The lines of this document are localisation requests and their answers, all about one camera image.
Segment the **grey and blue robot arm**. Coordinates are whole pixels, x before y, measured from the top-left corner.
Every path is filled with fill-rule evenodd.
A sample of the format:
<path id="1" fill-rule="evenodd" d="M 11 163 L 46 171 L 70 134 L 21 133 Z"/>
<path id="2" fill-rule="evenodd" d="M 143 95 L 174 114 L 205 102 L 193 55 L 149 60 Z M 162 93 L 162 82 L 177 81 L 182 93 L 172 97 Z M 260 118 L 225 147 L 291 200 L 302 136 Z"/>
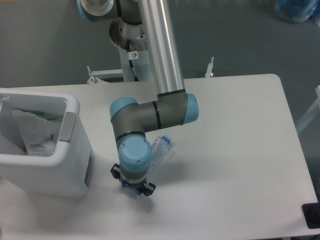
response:
<path id="1" fill-rule="evenodd" d="M 77 7 L 91 23 L 111 20 L 109 37 L 119 50 L 125 80 L 155 83 L 156 100 L 138 103 L 133 97 L 121 97 L 109 107 L 119 158 L 111 174 L 123 188 L 150 196 L 156 186 L 148 182 L 154 156 L 146 133 L 192 123 L 199 117 L 197 99 L 185 89 L 169 3 L 79 0 Z"/>

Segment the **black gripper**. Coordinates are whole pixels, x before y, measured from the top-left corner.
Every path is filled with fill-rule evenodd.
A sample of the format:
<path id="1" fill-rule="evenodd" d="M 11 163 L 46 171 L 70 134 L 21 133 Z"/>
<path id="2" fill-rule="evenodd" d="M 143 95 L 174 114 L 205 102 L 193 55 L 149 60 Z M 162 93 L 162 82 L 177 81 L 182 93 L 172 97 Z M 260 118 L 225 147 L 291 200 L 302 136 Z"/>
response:
<path id="1" fill-rule="evenodd" d="M 112 166 L 110 172 L 114 179 L 119 179 L 123 188 L 134 189 L 136 193 L 142 193 L 146 197 L 151 196 L 156 189 L 155 184 L 147 182 L 147 174 L 137 179 L 128 178 L 120 172 L 120 165 L 117 163 Z"/>

